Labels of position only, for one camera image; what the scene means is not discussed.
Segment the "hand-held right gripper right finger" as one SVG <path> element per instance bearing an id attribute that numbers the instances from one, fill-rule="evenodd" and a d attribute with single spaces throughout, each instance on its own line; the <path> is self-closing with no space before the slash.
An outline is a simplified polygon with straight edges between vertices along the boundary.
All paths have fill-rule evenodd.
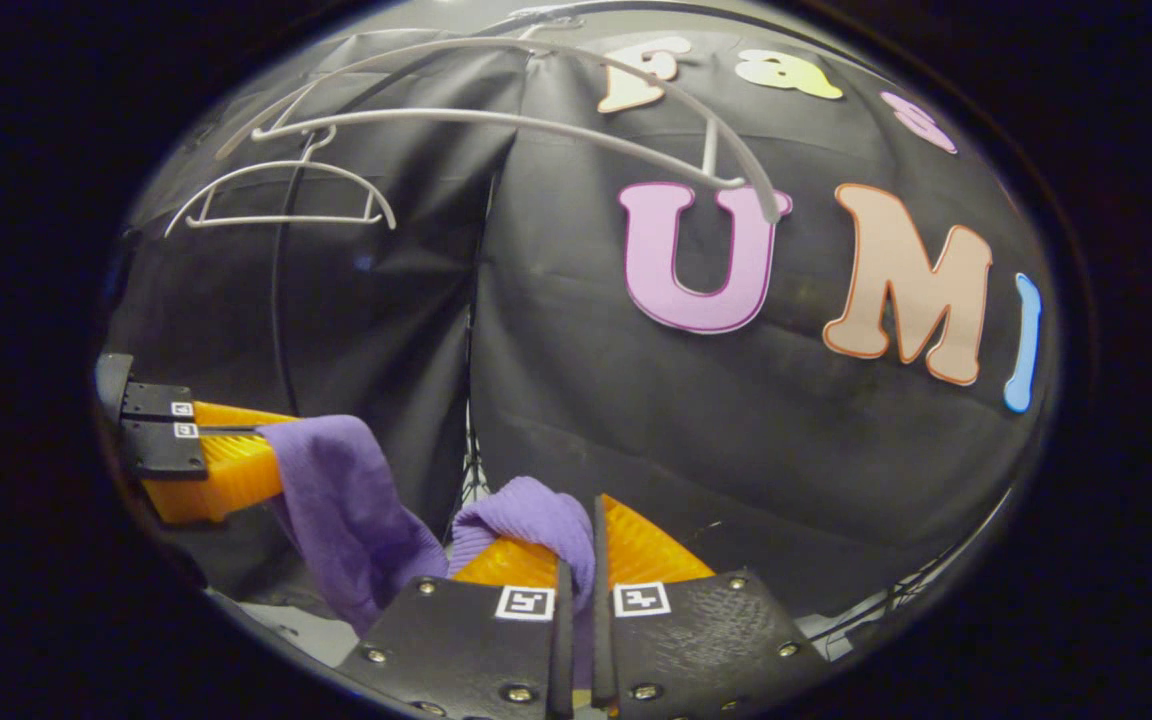
<path id="1" fill-rule="evenodd" d="M 826 679 L 753 570 L 710 570 L 616 498 L 593 523 L 591 705 L 611 720 L 755 720 Z"/>

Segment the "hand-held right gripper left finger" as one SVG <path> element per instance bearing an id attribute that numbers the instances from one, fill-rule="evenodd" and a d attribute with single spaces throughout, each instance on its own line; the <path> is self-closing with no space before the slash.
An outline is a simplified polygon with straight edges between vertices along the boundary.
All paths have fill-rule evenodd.
<path id="1" fill-rule="evenodd" d="M 419 577 L 349 674 L 430 720 L 573 720 L 571 566 L 502 537 L 448 579 Z"/>

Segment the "purple ribbed jacket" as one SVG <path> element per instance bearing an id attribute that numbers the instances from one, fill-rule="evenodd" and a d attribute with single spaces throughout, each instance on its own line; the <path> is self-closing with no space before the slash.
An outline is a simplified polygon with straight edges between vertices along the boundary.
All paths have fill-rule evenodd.
<path id="1" fill-rule="evenodd" d="M 271 498 L 329 609 L 365 632 L 416 577 L 449 578 L 499 538 L 539 544 L 570 564 L 575 583 L 573 685 L 593 685 L 594 529 L 575 497 L 516 477 L 458 511 L 452 546 L 397 497 L 389 462 L 356 416 L 316 416 L 259 429 L 276 456 Z"/>

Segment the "black metal clothes rack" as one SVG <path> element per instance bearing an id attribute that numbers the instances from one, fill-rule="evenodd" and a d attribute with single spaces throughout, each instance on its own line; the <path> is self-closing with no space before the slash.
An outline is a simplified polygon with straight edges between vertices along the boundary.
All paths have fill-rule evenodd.
<path id="1" fill-rule="evenodd" d="M 530 38 L 536 32 L 550 32 L 550 31 L 570 31 L 570 29 L 579 29 L 582 23 L 584 23 L 585 15 L 598 14 L 598 13 L 616 13 L 616 12 L 653 12 L 653 13 L 679 13 L 689 15 L 699 15 L 699 17 L 705 18 L 718 18 L 727 20 L 727 22 L 744 24 L 744 26 L 756 26 L 764 29 L 764 31 L 776 33 L 778 37 L 795 38 L 795 40 L 801 41 L 801 44 L 806 44 L 812 50 L 827 50 L 826 41 L 823 37 L 817 37 L 819 33 L 809 33 L 805 26 L 805 20 L 799 23 L 799 26 L 787 26 L 783 22 L 776 22 L 772 18 L 760 18 L 748 12 L 738 12 L 736 9 L 722 8 L 722 6 L 708 6 L 703 3 L 685 3 L 685 0 L 573 0 L 571 3 L 550 3 L 550 5 L 538 5 L 538 6 L 526 6 L 526 8 L 520 8 L 511 10 L 505 18 L 497 20 L 497 22 L 488 24 L 488 26 L 483 26 L 476 29 L 467 36 L 457 37 L 486 37 L 486 36 L 505 36 L 511 38 Z M 844 50 L 828 50 L 829 53 L 836 53 L 840 56 L 851 58 L 847 54 Z M 548 54 L 548 51 L 526 51 L 531 55 L 544 55 Z M 387 77 L 380 78 L 376 82 L 374 86 L 366 88 L 361 94 L 353 100 L 353 104 L 346 104 L 344 109 L 338 111 L 338 113 L 355 113 L 353 109 L 362 108 L 362 106 L 371 103 L 372 97 L 378 94 L 384 94 L 388 91 L 388 88 L 397 85 L 411 74 L 419 71 L 429 67 L 429 65 L 439 63 L 442 61 L 445 55 L 450 53 L 435 53 L 429 60 L 411 61 L 407 60 L 406 65 L 401 65 L 396 69 L 393 69 Z M 306 146 L 308 136 L 306 132 L 301 132 L 301 135 L 306 137 L 306 141 L 302 142 L 302 151 Z M 712 160 L 717 162 L 717 151 L 712 156 L 705 152 L 704 159 Z M 285 190 L 285 200 L 282 210 L 294 209 L 294 204 L 300 196 L 301 184 L 305 181 L 300 170 L 291 172 L 291 179 L 288 179 L 287 190 Z M 294 382 L 291 378 L 291 365 L 289 365 L 287 348 L 285 348 L 285 304 L 282 295 L 282 273 L 285 272 L 285 237 L 287 237 L 288 228 L 291 225 L 275 225 L 276 232 L 274 233 L 273 241 L 273 260 L 271 260 L 271 275 L 270 275 L 270 323 L 271 323 L 271 341 L 273 341 L 273 353 L 276 373 L 282 382 L 285 389 L 285 397 L 287 397 L 289 407 L 291 407 L 291 414 L 298 414 L 300 401 L 294 388 Z"/>

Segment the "small white clothes hanger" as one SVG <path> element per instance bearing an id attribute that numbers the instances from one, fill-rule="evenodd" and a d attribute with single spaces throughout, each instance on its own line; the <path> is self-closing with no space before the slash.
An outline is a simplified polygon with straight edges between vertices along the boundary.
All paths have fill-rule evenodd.
<path id="1" fill-rule="evenodd" d="M 229 225 L 384 223 L 385 227 L 391 229 L 391 232 L 394 232 L 394 229 L 397 228 L 397 217 L 396 213 L 394 213 L 389 200 L 384 196 L 379 187 L 376 187 L 370 179 L 358 176 L 358 174 L 353 170 L 347 170 L 342 167 L 338 167 L 338 165 L 314 159 L 314 152 L 319 149 L 328 146 L 329 143 L 334 141 L 335 136 L 338 136 L 338 127 L 329 126 L 324 129 L 324 131 L 312 129 L 312 131 L 306 132 L 306 146 L 303 149 L 297 159 L 250 164 L 247 165 L 247 167 L 225 173 L 223 176 L 214 179 L 214 181 L 211 181 L 202 187 L 200 190 L 196 191 L 194 196 L 189 197 L 188 200 L 184 200 L 183 204 L 180 205 L 177 213 L 175 213 L 175 215 L 170 219 L 170 222 L 166 225 L 162 236 L 165 238 L 172 237 L 172 234 L 177 232 L 180 225 L 187 225 L 189 228 L 198 229 L 229 227 Z M 306 215 L 294 214 L 291 213 L 291 210 L 276 211 L 276 213 L 273 214 L 247 214 L 236 217 L 215 217 L 211 214 L 212 202 L 215 200 L 218 191 L 221 190 L 223 184 L 237 181 L 237 179 L 252 176 L 252 174 L 259 174 L 268 170 L 300 170 L 302 176 L 306 176 L 306 174 L 311 172 L 323 173 L 325 176 L 340 179 L 340 181 L 347 181 L 351 184 L 361 187 L 361 190 L 366 191 L 366 199 L 364 200 L 364 206 L 362 206 L 361 214 L 355 215 Z"/>

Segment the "large white clothes hanger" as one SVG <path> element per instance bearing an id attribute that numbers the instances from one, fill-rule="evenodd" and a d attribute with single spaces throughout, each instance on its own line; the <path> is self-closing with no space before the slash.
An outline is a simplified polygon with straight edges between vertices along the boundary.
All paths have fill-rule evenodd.
<path id="1" fill-rule="evenodd" d="M 329 79 L 334 79 L 338 76 L 346 76 L 346 74 L 353 71 L 371 70 L 376 67 L 394 67 L 394 65 L 397 65 L 397 61 L 403 60 L 429 60 L 429 58 L 433 56 L 435 53 L 454 53 L 454 51 L 458 50 L 548 51 L 548 53 L 561 56 L 571 56 L 590 61 L 590 63 L 599 65 L 599 67 L 617 70 L 626 74 L 626 76 L 632 76 L 636 79 L 641 79 L 646 83 L 646 85 L 659 88 L 659 90 L 664 91 L 664 94 L 672 97 L 672 99 L 675 99 L 677 103 L 684 104 L 685 108 L 695 111 L 695 113 L 698 114 L 705 123 L 707 123 L 707 145 L 705 145 L 705 152 L 707 152 L 708 156 L 712 156 L 713 152 L 717 151 L 718 143 L 723 143 L 723 145 L 730 147 L 732 154 L 736 156 L 736 162 L 744 174 L 742 174 L 738 179 L 723 179 L 718 176 L 717 170 L 713 168 L 714 162 L 708 159 L 703 160 L 699 167 L 695 167 L 695 165 L 681 161 L 677 158 L 673 158 L 673 156 L 666 156 L 664 152 L 646 149 L 637 145 L 637 143 L 626 141 L 626 138 L 613 137 L 611 135 L 605 135 L 605 132 L 594 132 L 594 129 L 558 123 L 554 122 L 554 120 L 520 118 L 520 115 L 494 113 L 494 111 L 453 108 L 356 111 L 356 113 L 338 113 L 329 115 L 329 118 L 302 120 L 302 122 L 294 124 L 285 122 L 285 118 L 291 114 L 291 111 L 305 100 L 308 94 L 311 94 L 316 88 L 324 85 L 324 83 Z M 759 209 L 761 210 L 763 218 L 772 225 L 780 222 L 781 214 L 780 205 L 778 205 L 776 199 L 776 190 L 774 190 L 768 173 L 765 172 L 763 165 L 756 160 L 753 151 L 751 151 L 751 149 L 746 145 L 745 141 L 742 141 L 737 132 L 733 131 L 732 126 L 728 124 L 726 120 L 718 118 L 717 111 L 710 109 L 708 105 L 705 105 L 700 100 L 696 99 L 696 97 L 689 94 L 689 92 L 685 92 L 682 88 L 673 86 L 669 81 L 654 76 L 654 74 L 641 69 L 639 67 L 635 67 L 635 65 L 628 65 L 626 61 L 590 53 L 590 51 L 579 50 L 579 47 L 553 44 L 553 41 L 530 40 L 530 38 L 511 38 L 505 36 L 449 38 L 449 40 L 426 41 L 426 44 L 399 47 L 399 50 L 391 50 L 388 53 L 381 53 L 358 61 L 353 61 L 351 65 L 343 65 L 343 67 L 339 67 L 338 69 L 323 74 L 323 76 L 306 81 L 300 88 L 294 88 L 294 90 L 289 91 L 288 94 L 285 94 L 285 97 L 280 97 L 280 99 L 266 105 L 264 109 L 256 111 L 252 118 L 247 119 L 247 123 L 238 127 L 236 132 L 233 132 L 227 141 L 221 143 L 215 151 L 214 158 L 218 161 L 228 158 L 228 156 L 232 156 L 233 152 L 247 141 L 260 143 L 265 141 L 274 141 L 274 138 L 288 135 L 296 135 L 296 132 L 310 132 L 314 131 L 314 129 L 332 126 L 357 126 L 384 122 L 384 120 L 406 119 L 535 129 L 535 131 L 539 132 L 550 132 L 550 135 L 564 136 L 576 138 L 576 141 L 593 143 L 593 145 L 598 147 L 609 149 L 614 152 L 620 152 L 620 154 L 630 156 L 630 158 L 636 158 L 637 160 L 652 164 L 654 167 L 670 170 L 679 174 L 679 176 L 690 179 L 692 182 L 717 188 L 717 190 L 740 190 L 742 187 L 750 185 L 753 187 L 756 199 L 759 200 Z"/>

